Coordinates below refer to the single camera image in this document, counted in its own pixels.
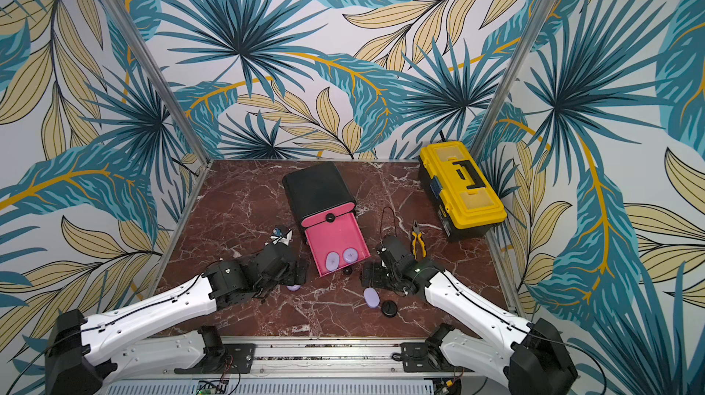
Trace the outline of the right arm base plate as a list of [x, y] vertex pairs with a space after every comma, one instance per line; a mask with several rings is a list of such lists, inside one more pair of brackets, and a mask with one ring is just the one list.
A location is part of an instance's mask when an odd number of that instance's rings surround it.
[[402, 343], [399, 356], [406, 373], [453, 372], [439, 350], [424, 342]]

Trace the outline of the purple oval earphone case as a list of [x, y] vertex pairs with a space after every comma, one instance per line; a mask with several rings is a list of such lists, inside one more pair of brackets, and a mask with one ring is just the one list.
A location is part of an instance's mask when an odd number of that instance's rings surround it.
[[330, 252], [325, 259], [325, 267], [329, 272], [334, 272], [340, 267], [340, 256], [336, 252]]
[[375, 309], [379, 307], [381, 299], [378, 292], [374, 288], [366, 288], [363, 292], [363, 296], [365, 299], [365, 304], [369, 308]]

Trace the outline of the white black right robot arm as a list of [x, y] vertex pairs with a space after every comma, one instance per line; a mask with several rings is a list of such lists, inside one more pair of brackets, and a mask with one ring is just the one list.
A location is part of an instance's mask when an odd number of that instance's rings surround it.
[[363, 264], [364, 287], [416, 296], [473, 333], [443, 323], [423, 343], [403, 345], [406, 371], [469, 370], [512, 394], [569, 393], [578, 371], [552, 323], [530, 322], [484, 299], [433, 259], [416, 260], [395, 236], [376, 251], [379, 261]]

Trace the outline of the pink top drawer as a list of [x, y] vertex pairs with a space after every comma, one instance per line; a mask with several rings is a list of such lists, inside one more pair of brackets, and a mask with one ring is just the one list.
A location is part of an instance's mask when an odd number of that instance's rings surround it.
[[331, 209], [325, 209], [325, 211], [320, 211], [315, 213], [301, 222], [304, 228], [309, 228], [323, 222], [334, 222], [338, 217], [345, 215], [346, 213], [351, 213], [355, 209], [354, 202], [346, 202], [339, 206], [333, 207]]

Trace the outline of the black pink drawer cabinet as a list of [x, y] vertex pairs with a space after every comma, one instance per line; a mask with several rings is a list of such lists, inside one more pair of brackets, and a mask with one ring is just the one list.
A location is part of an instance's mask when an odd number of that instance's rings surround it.
[[301, 231], [304, 218], [325, 209], [354, 202], [340, 170], [334, 163], [327, 162], [297, 170], [283, 177], [288, 203]]

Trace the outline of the black round earphone case front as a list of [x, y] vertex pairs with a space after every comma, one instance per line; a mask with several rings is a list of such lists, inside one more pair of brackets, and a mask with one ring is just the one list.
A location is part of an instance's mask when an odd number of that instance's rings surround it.
[[395, 301], [383, 301], [380, 305], [380, 310], [387, 318], [393, 318], [398, 315], [398, 305]]

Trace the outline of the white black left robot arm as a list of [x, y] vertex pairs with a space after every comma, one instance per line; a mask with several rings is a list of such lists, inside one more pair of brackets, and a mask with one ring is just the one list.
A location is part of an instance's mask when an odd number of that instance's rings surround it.
[[278, 286], [307, 280], [308, 261], [276, 239], [260, 252], [210, 264], [182, 285], [130, 306], [84, 316], [60, 315], [45, 356], [49, 394], [96, 394], [106, 384], [163, 370], [220, 373], [235, 358], [213, 326], [183, 338], [156, 334], [252, 299], [265, 299]]

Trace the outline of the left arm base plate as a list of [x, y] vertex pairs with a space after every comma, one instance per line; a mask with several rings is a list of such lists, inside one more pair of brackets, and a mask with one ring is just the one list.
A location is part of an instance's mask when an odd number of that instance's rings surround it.
[[177, 375], [241, 373], [252, 370], [255, 344], [225, 344], [215, 352], [207, 352], [196, 365], [175, 369]]

